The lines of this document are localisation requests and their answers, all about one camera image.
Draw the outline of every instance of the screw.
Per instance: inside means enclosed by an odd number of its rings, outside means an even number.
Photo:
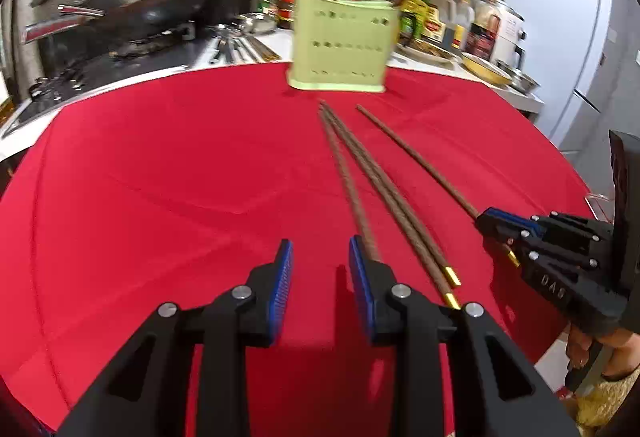
[[[249,287],[248,285],[238,285],[231,291],[231,296],[233,296],[236,300],[246,300],[253,293],[254,292],[251,290],[251,287]]]
[[[480,318],[484,314],[484,307],[479,303],[471,302],[466,304],[465,311],[472,318]]]
[[[158,307],[158,314],[162,318],[171,318],[171,316],[173,316],[177,312],[178,312],[178,306],[172,302],[165,302]]]
[[[396,283],[395,286],[391,288],[391,294],[396,298],[406,298],[411,294],[411,288],[404,283]]]

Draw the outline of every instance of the green plastic container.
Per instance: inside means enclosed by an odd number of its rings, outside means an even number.
[[[384,92],[399,11],[384,0],[296,0],[289,85],[305,91]]]

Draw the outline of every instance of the red tablecloth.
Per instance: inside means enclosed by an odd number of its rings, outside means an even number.
[[[295,265],[282,338],[247,354],[253,435],[386,435],[393,354],[370,348],[356,317],[346,267],[356,227],[320,99],[414,206],[463,282],[461,303],[482,303],[532,361],[559,333],[560,316],[505,258],[492,260],[467,214],[354,106],[480,210],[588,214],[586,186],[539,131],[481,84],[391,69],[384,94],[300,92],[286,84],[286,67],[111,91],[63,109],[28,153],[0,203],[0,374],[43,421],[61,422],[159,303],[209,303],[287,237]],[[352,171],[384,260],[439,302],[382,201]]]

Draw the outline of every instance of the white refrigerator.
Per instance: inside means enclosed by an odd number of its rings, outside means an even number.
[[[535,125],[569,159],[582,149],[611,89],[592,88],[612,0],[505,0],[524,19],[523,71],[545,102]]]

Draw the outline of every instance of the yellow bowl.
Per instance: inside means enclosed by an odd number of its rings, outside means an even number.
[[[462,53],[462,60],[467,69],[488,83],[493,85],[508,85],[511,83],[512,78],[510,75],[487,60],[468,52]]]

